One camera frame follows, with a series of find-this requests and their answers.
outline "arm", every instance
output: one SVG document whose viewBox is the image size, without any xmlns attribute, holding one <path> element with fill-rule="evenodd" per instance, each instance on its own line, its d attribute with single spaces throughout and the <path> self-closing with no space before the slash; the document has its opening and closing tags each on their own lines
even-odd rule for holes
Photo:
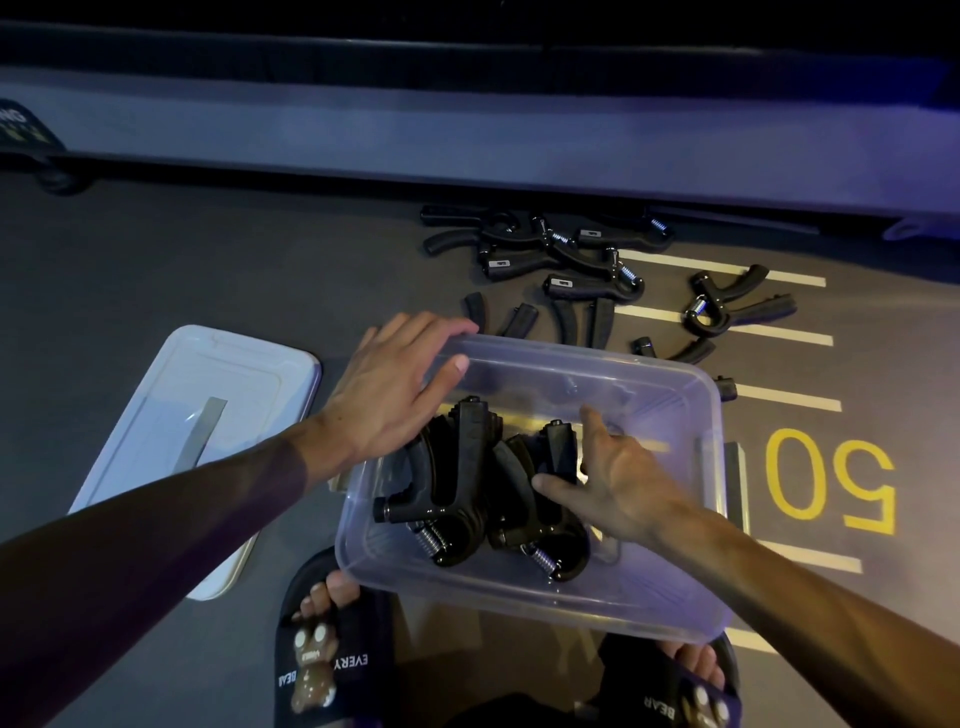
<svg viewBox="0 0 960 728">
<path fill-rule="evenodd" d="M 636 440 L 582 415 L 586 486 L 538 475 L 538 490 L 689 572 L 849 724 L 956 725 L 960 647 L 761 546 L 689 500 Z"/>
<path fill-rule="evenodd" d="M 318 482 L 413 439 L 467 369 L 466 319 L 370 329 L 323 411 L 256 448 L 98 503 L 0 546 L 0 716 L 45 723 Z M 62 600 L 69 600 L 63 608 Z"/>
</svg>

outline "black slide sandal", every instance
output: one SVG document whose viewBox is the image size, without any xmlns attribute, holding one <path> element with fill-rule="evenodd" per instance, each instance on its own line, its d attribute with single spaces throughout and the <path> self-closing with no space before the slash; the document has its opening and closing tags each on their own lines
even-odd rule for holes
<svg viewBox="0 0 960 728">
<path fill-rule="evenodd" d="M 340 640 L 331 663 L 337 686 L 332 704 L 301 714 L 294 713 L 290 705 L 298 670 L 294 638 L 302 627 L 291 617 L 310 594 L 310 587 L 339 568 L 333 547 L 321 551 L 300 567 L 283 598 L 274 648 L 275 728 L 318 728 L 341 718 L 377 725 L 385 715 L 393 682 L 393 613 L 389 595 L 366 588 L 361 588 L 360 598 L 344 609 L 331 606 L 324 620 L 334 625 Z"/>
<path fill-rule="evenodd" d="M 701 710 L 711 719 L 718 712 L 725 716 L 714 720 L 717 725 L 737 728 L 743 706 L 738 695 L 736 656 L 726 635 L 710 646 L 727 678 L 722 691 L 667 657 L 653 640 L 607 635 L 599 649 L 604 664 L 600 692 L 591 701 L 600 709 L 600 722 L 613 725 L 627 721 L 664 728 L 685 724 L 684 703 L 696 709 L 699 693 L 705 701 Z"/>
</svg>

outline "white plastic lid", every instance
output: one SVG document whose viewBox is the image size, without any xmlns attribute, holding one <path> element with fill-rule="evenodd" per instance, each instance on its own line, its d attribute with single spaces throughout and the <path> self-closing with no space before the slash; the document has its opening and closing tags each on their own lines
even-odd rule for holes
<svg viewBox="0 0 960 728">
<path fill-rule="evenodd" d="M 233 455 L 306 414 L 321 378 L 307 352 L 216 328 L 174 331 L 107 438 L 70 513 Z M 223 594 L 255 536 L 188 596 Z"/>
</svg>

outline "yellow number 50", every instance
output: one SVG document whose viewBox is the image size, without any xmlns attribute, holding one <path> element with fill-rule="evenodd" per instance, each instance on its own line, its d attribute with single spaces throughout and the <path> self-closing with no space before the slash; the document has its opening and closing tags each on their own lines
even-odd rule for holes
<svg viewBox="0 0 960 728">
<path fill-rule="evenodd" d="M 784 440 L 797 440 L 806 448 L 807 454 L 810 456 L 810 465 L 813 469 L 813 497 L 810 504 L 805 508 L 798 508 L 790 503 L 783 495 L 783 489 L 780 486 L 780 445 Z M 863 440 L 847 440 L 840 444 L 833 454 L 833 471 L 837 480 L 840 481 L 840 485 L 860 500 L 880 501 L 880 519 L 878 521 L 844 515 L 843 522 L 848 528 L 859 528 L 864 531 L 892 536 L 895 528 L 897 493 L 890 485 L 881 485 L 876 490 L 870 491 L 853 482 L 847 470 L 847 459 L 852 452 L 857 450 L 869 452 L 883 470 L 892 471 L 894 469 L 887 453 L 873 443 Z M 770 488 L 770 495 L 783 513 L 801 521 L 812 521 L 823 513 L 827 505 L 827 469 L 824 466 L 824 458 L 820 454 L 820 449 L 817 448 L 817 444 L 809 435 L 798 429 L 788 427 L 774 432 L 770 436 L 770 440 L 767 441 L 766 465 L 767 485 Z"/>
</svg>

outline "white stripe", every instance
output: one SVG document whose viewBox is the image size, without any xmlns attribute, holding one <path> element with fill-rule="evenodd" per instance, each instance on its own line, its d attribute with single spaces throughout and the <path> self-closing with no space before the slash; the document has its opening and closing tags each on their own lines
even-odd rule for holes
<svg viewBox="0 0 960 728">
<path fill-rule="evenodd" d="M 740 382 L 736 383 L 736 394 L 739 397 L 750 397 L 754 400 L 778 401 L 783 404 L 796 404 L 800 407 L 826 409 L 827 412 L 843 412 L 843 404 L 840 400 L 830 400 L 826 397 L 813 397 L 812 395 L 800 395 L 796 392 L 784 392 L 780 389 L 751 387 L 749 384 L 741 384 Z"/>
<path fill-rule="evenodd" d="M 670 321 L 678 324 L 682 318 L 676 311 L 664 311 L 662 308 L 648 308 L 645 305 L 619 305 L 616 308 L 617 313 L 625 313 L 628 316 L 638 316 L 641 319 L 656 319 L 657 321 Z M 819 344 L 822 347 L 833 346 L 833 337 L 824 333 L 814 333 L 812 331 L 800 331 L 795 328 L 768 327 L 763 324 L 748 324 L 743 327 L 730 327 L 730 331 L 739 331 L 740 333 L 753 333 L 759 336 L 773 336 L 778 339 L 790 339 L 791 341 L 803 341 L 807 344 Z"/>
<path fill-rule="evenodd" d="M 863 562 L 853 556 L 841 556 L 838 553 L 816 551 L 812 548 L 775 544 L 772 541 L 758 541 L 758 543 L 776 551 L 780 556 L 785 556 L 790 561 L 796 561 L 798 564 L 809 564 L 811 567 L 823 567 L 824 569 L 836 569 L 838 571 L 849 571 L 850 573 L 863 573 Z"/>
<path fill-rule="evenodd" d="M 727 637 L 730 638 L 730 644 L 734 647 L 746 647 L 760 652 L 769 652 L 772 655 L 777 654 L 777 650 L 770 643 L 749 629 L 727 627 Z"/>
<path fill-rule="evenodd" d="M 742 265 L 730 265 L 730 263 L 717 263 L 713 260 L 698 260 L 693 257 L 680 257 L 679 255 L 662 255 L 659 253 L 641 253 L 640 251 L 620 251 L 620 257 L 630 260 L 642 260 L 645 263 L 659 263 L 660 265 L 675 265 L 680 268 L 694 268 L 698 271 L 713 271 L 714 273 L 730 273 L 739 276 L 746 273 L 747 268 Z M 827 287 L 827 279 L 820 276 L 805 276 L 802 273 L 787 273 L 786 271 L 770 271 L 767 274 L 767 280 L 782 280 L 786 283 L 799 283 L 800 285 L 815 285 L 819 288 Z"/>
</svg>

